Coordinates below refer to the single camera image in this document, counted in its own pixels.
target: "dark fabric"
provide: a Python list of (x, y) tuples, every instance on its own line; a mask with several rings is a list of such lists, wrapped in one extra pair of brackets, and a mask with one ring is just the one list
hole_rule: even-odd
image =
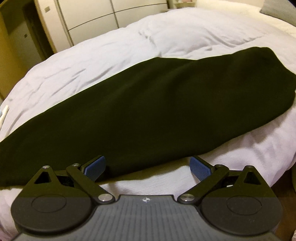
[(289, 0), (289, 1), (294, 5), (294, 7), (296, 7), (296, 0)]
[(0, 186), (101, 154), (102, 179), (209, 152), (287, 111), (296, 75), (269, 48), (153, 58), (32, 118), (0, 143)]

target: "gray textured surface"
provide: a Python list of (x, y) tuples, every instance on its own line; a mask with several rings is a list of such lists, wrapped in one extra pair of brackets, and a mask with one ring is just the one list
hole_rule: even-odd
[(21, 234), (15, 241), (279, 241), (272, 233), (234, 237), (210, 227), (195, 207), (171, 196), (121, 196), (114, 204), (99, 206), (76, 231), (54, 238)]
[(260, 12), (284, 20), (296, 27), (296, 7), (288, 0), (265, 0)]

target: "bed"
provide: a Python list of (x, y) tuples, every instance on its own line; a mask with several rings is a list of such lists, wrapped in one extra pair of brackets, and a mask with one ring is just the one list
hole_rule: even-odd
[[(197, 1), (196, 8), (148, 16), (53, 55), (33, 67), (4, 100), (1, 109), (8, 105), (9, 112), (0, 140), (70, 96), (154, 57), (197, 60), (253, 46), (270, 47), (284, 66), (296, 74), (296, 27), (262, 15), (259, 10), (241, 3)], [(224, 164), (234, 170), (253, 165), (272, 186), (296, 162), (295, 136), (296, 101), (275, 120), (201, 157), (212, 165)], [(173, 160), (99, 184), (116, 197), (177, 197), (199, 182), (191, 174), (188, 161), (189, 158)], [(0, 240), (17, 234), (10, 207), (21, 188), (0, 190)]]

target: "pillow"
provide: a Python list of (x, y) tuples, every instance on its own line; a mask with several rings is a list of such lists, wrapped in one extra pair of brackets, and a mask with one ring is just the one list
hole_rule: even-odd
[(296, 0), (265, 0), (260, 12), (296, 27)]

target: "blue rubber pad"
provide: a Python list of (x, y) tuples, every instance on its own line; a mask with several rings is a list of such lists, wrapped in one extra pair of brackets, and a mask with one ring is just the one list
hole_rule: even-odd
[(191, 172), (200, 180), (203, 181), (208, 176), (212, 174), (212, 171), (209, 167), (205, 166), (195, 157), (191, 157), (189, 162), (189, 167)]
[(106, 169), (106, 159), (101, 156), (84, 169), (84, 175), (95, 181)]

